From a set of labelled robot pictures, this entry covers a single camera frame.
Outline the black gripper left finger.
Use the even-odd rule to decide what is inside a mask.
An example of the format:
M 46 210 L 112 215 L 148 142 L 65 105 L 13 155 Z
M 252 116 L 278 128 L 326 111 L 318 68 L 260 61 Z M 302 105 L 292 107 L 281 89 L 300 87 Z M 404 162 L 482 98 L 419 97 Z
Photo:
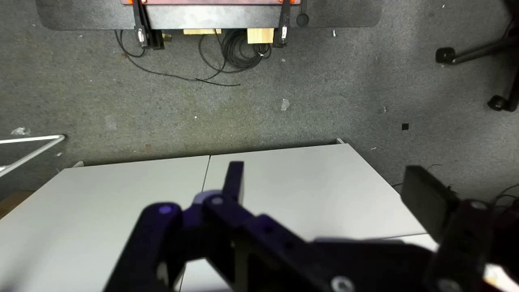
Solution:
M 304 240 L 239 201 L 244 171 L 244 162 L 231 162 L 224 186 L 200 192 L 187 209 L 146 205 L 104 292 L 174 292 L 197 259 L 206 259 L 234 292 L 295 292 L 304 269 L 292 251 Z

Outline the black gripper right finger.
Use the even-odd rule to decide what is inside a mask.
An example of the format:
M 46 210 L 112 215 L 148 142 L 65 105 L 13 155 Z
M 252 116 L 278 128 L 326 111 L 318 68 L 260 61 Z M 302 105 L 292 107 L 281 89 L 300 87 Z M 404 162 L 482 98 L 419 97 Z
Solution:
M 407 165 L 401 197 L 438 244 L 425 272 L 433 292 L 484 292 L 492 249 L 492 209 L 461 199 L 425 167 Z

